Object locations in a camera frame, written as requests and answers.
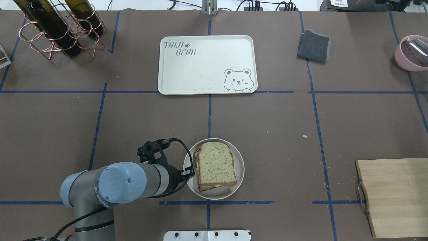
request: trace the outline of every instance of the gray cloth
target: gray cloth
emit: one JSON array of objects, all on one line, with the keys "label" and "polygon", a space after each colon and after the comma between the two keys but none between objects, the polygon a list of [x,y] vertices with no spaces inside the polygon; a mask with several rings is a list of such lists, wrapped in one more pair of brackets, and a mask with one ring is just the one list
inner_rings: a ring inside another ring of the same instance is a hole
[{"label": "gray cloth", "polygon": [[310,29],[300,36],[297,55],[310,60],[326,62],[330,52],[330,38]]}]

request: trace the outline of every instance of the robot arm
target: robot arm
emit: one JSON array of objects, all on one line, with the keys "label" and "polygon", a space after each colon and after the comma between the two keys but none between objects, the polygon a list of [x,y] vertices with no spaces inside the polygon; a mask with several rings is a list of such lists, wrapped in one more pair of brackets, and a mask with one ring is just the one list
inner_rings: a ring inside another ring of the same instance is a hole
[{"label": "robot arm", "polygon": [[[67,207],[74,209],[74,217],[98,212],[76,222],[75,235],[57,239],[115,241],[113,207],[137,199],[167,196],[180,190],[185,183],[176,189],[178,184],[187,182],[194,171],[193,165],[179,171],[168,164],[163,149],[172,141],[182,143],[178,139],[160,139],[140,147],[137,153],[140,164],[120,162],[67,177],[61,185],[60,196]],[[183,146],[191,157],[187,147]],[[161,157],[155,159],[157,152]]]}]

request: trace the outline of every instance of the bread slice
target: bread slice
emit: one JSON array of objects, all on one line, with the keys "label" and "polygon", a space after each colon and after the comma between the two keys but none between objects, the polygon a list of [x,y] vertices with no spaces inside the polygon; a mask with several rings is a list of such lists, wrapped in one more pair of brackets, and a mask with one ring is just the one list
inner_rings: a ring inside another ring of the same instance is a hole
[{"label": "bread slice", "polygon": [[194,159],[200,192],[238,183],[233,171],[233,155],[228,145],[206,142],[195,150]]}]

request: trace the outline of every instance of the metal handle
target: metal handle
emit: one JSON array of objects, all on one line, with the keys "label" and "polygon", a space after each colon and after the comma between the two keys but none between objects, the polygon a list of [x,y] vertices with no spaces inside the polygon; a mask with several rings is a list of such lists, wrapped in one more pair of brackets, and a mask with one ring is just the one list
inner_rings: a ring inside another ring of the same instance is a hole
[{"label": "metal handle", "polygon": [[370,212],[367,210],[367,207],[364,207],[364,205],[363,205],[362,196],[364,195],[364,192],[360,189],[361,185],[363,184],[363,180],[360,178],[359,181],[360,181],[360,183],[358,184],[358,187],[357,187],[357,198],[358,198],[358,202],[360,203],[360,206],[363,208],[366,216],[370,217]]}]

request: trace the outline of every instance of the light blue joint cap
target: light blue joint cap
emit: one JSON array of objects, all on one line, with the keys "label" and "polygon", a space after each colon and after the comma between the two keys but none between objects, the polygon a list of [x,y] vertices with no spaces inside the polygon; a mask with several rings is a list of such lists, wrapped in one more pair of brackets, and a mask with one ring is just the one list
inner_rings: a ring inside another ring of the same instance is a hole
[{"label": "light blue joint cap", "polygon": [[98,187],[101,196],[111,203],[136,200],[146,189],[147,176],[136,163],[121,162],[108,166],[100,175]]},{"label": "light blue joint cap", "polygon": [[79,172],[79,173],[74,173],[70,176],[68,176],[61,185],[61,189],[59,190],[59,196],[61,197],[62,202],[64,203],[65,206],[69,207],[69,208],[73,208],[73,206],[70,204],[70,199],[68,199],[68,196],[70,194],[70,189],[71,186],[73,185],[74,181],[77,179],[78,176],[80,176],[80,174],[89,171],[89,170],[85,170],[83,172]]}]

